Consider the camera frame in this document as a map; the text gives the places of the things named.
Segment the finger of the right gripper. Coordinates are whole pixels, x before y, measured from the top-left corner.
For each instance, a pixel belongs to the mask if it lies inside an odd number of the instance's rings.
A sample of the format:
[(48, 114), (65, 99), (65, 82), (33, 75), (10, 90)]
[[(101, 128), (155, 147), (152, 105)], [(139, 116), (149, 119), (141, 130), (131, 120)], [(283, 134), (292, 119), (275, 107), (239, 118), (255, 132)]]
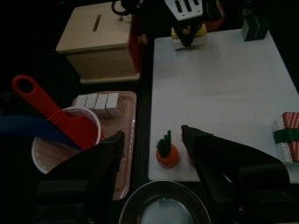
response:
[(172, 24), (172, 28), (177, 39), (181, 41), (181, 45), (188, 46), (189, 45), (188, 25), (181, 21), (175, 21)]
[(201, 28), (201, 17), (196, 17), (191, 20), (189, 27), (189, 43), (192, 43), (196, 33)]

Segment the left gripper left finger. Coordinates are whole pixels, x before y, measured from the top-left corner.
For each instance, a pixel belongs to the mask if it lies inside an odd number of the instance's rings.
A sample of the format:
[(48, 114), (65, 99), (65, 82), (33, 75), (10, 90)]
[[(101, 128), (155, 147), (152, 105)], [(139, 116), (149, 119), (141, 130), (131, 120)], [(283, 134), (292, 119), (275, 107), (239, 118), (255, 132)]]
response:
[(40, 181), (32, 224), (107, 224), (125, 134), (61, 162)]

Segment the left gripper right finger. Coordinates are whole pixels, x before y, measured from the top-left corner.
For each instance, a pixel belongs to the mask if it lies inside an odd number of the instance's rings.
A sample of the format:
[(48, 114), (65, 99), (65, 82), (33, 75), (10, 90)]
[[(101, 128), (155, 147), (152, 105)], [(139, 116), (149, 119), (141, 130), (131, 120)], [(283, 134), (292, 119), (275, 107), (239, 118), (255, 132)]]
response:
[(181, 142), (220, 218), (229, 224), (299, 224), (299, 199), (279, 159), (188, 125)]

